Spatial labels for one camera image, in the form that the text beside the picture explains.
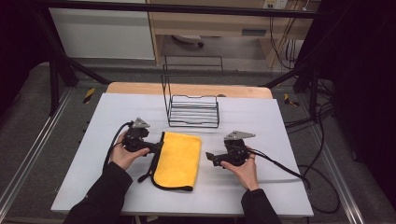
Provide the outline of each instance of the metal rail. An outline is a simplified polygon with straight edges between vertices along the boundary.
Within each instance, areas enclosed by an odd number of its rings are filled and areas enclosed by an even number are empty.
[[[309,117],[310,114],[308,112],[308,102],[305,100],[304,97],[301,97],[300,95],[298,95],[298,97],[305,114]],[[322,133],[320,132],[320,128],[318,127],[318,125],[314,125],[311,127],[311,129],[314,132],[315,139],[320,145],[320,139],[322,135]],[[334,183],[338,193],[340,194],[340,200],[342,205],[344,206],[344,210],[346,212],[346,216],[349,219],[349,222],[351,224],[363,224],[364,219],[361,215],[361,210],[356,205],[355,199],[353,198],[352,193],[349,190],[349,186],[347,185],[347,182],[345,181],[340,169],[338,168],[337,163],[332,156],[331,150],[329,149],[329,146],[326,144],[326,142],[324,143],[322,158],[329,171],[329,175],[332,178],[332,182]]]
[[[64,109],[67,105],[68,99],[73,92],[73,88],[68,88],[60,101],[60,106],[58,110],[47,119],[46,124],[44,125],[43,129],[41,130],[40,134],[38,135],[37,139],[31,146],[29,152],[27,153],[26,157],[24,158],[23,162],[21,163],[20,167],[18,168],[17,173],[14,175],[12,180],[9,182],[6,190],[4,191],[3,195],[0,198],[0,223],[3,222],[3,219],[6,217],[6,214],[11,207],[12,203],[14,202],[17,194],[19,193],[24,181],[26,180],[27,176],[29,175],[30,171],[32,170],[35,161],[37,160],[38,156],[40,155],[41,150],[43,149],[44,145],[47,143],[48,138],[52,130],[54,129],[56,123],[58,122],[60,116],[64,112]]]

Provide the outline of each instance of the cabinet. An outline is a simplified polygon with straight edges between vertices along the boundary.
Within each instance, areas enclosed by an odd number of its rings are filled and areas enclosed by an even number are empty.
[[[50,13],[70,57],[154,59],[147,12],[51,8]]]
[[[147,0],[147,2],[148,4],[250,8],[262,8],[264,5],[264,1],[260,0],[203,0],[199,2],[192,0]],[[286,9],[298,10],[303,6],[304,3],[300,1],[289,0]],[[313,9],[318,8],[318,2],[314,2],[310,6]],[[276,63],[276,54],[271,45],[270,22],[273,23],[273,38],[277,50],[281,49],[287,39],[304,40],[312,22],[310,19],[270,19],[267,17],[162,12],[150,12],[148,16],[157,63],[161,60],[164,35],[243,36],[249,33],[245,31],[253,31],[253,33],[258,31],[260,35],[253,34],[253,36],[259,38],[266,61],[272,67]]]

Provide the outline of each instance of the cloth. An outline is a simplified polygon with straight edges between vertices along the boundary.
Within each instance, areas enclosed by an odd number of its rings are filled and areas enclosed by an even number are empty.
[[[192,190],[198,173],[201,138],[183,133],[164,133],[163,148],[154,181],[164,189]]]
[[[68,214],[65,224],[116,224],[123,207],[125,193],[132,178],[111,162],[80,203]],[[247,191],[242,198],[247,224],[280,223],[264,191]]]

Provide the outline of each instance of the white cabinet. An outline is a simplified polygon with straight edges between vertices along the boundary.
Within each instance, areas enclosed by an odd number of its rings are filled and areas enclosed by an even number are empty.
[[[147,12],[51,8],[50,13],[69,57],[154,60]]]

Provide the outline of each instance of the black pole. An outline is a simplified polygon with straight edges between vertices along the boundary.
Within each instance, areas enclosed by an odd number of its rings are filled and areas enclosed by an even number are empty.
[[[301,72],[305,71],[306,68],[308,68],[308,66],[305,64],[302,64],[302,65],[294,68],[293,70],[289,71],[287,74],[285,74],[281,77],[278,77],[266,84],[260,85],[259,87],[265,87],[265,88],[271,89],[271,88],[277,86],[279,83],[282,83],[291,77],[299,76],[301,74]]]
[[[38,27],[40,27],[43,36],[46,38],[46,44],[48,44],[48,46],[43,48],[48,51],[48,55],[51,57],[51,59],[56,61],[58,66],[57,72],[59,72],[59,74],[64,79],[64,84],[66,86],[77,85],[78,79],[76,78],[73,70],[66,63],[64,63],[62,55],[64,50],[59,45],[58,40],[49,28],[47,21],[43,16],[42,10],[34,7],[29,7],[29,9],[30,13],[33,15],[36,23],[38,24]]]
[[[309,115],[314,122],[317,120],[317,99],[318,99],[318,76],[319,66],[313,69],[311,74],[311,92],[309,96]]]
[[[266,8],[246,7],[205,7],[168,4],[139,4],[139,3],[113,3],[113,2],[87,2],[64,0],[35,0],[39,7],[114,10],[114,11],[145,11],[145,12],[172,12],[212,15],[256,16],[274,18],[299,18],[299,19],[329,19],[333,17],[329,12],[316,12],[304,10],[279,10]]]
[[[49,61],[50,75],[50,112],[52,116],[59,106],[59,83],[58,83],[58,66],[56,60]]]
[[[95,79],[96,81],[100,82],[101,84],[107,85],[107,84],[111,83],[111,81],[105,79],[104,77],[97,75],[96,73],[94,73],[90,69],[86,68],[84,65],[77,63],[76,61],[74,61],[73,59],[68,57],[67,55],[64,54],[63,57],[66,62],[68,62],[73,67],[75,67],[77,70],[79,70],[80,72],[84,73],[85,75]]]

